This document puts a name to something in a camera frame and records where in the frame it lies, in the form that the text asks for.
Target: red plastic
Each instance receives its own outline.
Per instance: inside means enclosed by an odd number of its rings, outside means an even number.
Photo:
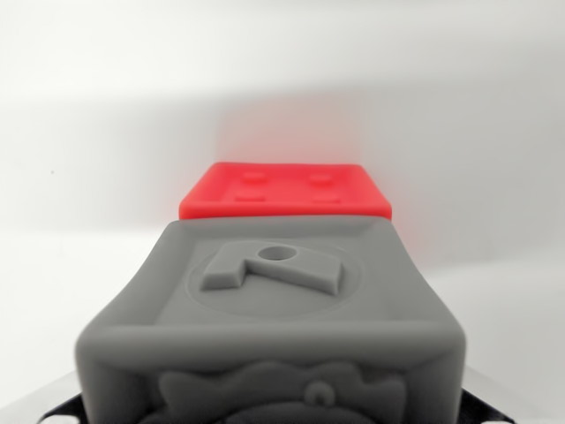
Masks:
[[[215,163],[180,204],[180,219],[369,215],[392,210],[359,165]]]

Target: gray 3d printed block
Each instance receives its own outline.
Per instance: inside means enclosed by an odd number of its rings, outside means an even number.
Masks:
[[[92,424],[456,421],[463,332],[370,216],[171,223],[87,326]]]

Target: gray plastic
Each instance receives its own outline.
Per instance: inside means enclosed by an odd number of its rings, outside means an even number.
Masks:
[[[464,336],[389,220],[174,222],[88,325],[92,424],[454,423]]]

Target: white backdrop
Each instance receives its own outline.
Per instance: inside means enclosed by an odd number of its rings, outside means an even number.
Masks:
[[[565,4],[0,2],[0,406],[216,160],[362,163],[468,335],[565,416]]]

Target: cube side face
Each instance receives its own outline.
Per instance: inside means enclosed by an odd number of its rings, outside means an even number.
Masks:
[[[219,270],[242,277],[206,289]],[[366,216],[173,223],[77,347],[94,424],[234,411],[450,423],[463,358],[461,328],[390,222]]]

